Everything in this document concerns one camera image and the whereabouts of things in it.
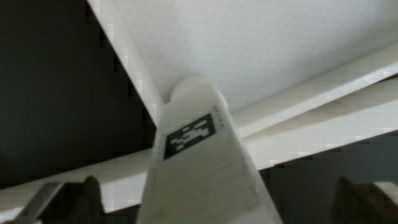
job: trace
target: dark wall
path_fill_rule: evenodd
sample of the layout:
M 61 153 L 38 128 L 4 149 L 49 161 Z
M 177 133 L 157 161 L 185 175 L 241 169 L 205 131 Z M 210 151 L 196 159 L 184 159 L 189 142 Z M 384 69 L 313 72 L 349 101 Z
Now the dark wall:
M 2 187 L 150 148 L 153 133 L 86 1 L 2 0 Z
M 392 133 L 262 171 L 285 224 L 329 224 L 336 183 L 398 183 L 398 134 Z

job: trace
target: white panel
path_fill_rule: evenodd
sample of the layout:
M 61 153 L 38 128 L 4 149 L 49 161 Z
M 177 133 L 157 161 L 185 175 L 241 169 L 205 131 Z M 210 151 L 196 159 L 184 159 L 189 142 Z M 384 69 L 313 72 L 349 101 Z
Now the white panel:
M 397 0 L 113 0 L 113 4 L 166 101 L 182 78 L 205 75 L 232 111 L 398 40 Z

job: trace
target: white structure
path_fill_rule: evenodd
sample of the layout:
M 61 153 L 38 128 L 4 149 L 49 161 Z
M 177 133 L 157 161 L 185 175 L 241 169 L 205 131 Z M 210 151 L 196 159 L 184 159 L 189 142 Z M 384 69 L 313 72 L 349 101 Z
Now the white structure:
M 398 130 L 395 0 L 90 0 L 155 122 L 178 81 L 210 77 L 257 168 Z M 0 191 L 0 221 L 45 182 L 100 178 L 141 203 L 150 151 Z

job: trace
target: black label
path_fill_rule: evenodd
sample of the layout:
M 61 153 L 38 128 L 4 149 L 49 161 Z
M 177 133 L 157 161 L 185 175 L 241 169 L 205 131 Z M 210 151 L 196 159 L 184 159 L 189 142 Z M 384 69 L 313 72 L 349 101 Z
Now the black label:
M 216 122 L 210 113 L 168 135 L 166 159 L 171 158 L 187 148 L 191 148 L 191 146 L 200 144 L 214 134 Z

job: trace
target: sticker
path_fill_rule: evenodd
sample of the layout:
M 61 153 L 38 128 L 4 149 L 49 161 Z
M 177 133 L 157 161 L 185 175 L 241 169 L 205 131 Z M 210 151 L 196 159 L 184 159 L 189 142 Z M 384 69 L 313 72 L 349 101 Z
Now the sticker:
M 219 115 L 217 109 L 166 136 L 164 159 L 171 158 L 217 134 L 221 121 L 216 122 L 216 113 Z

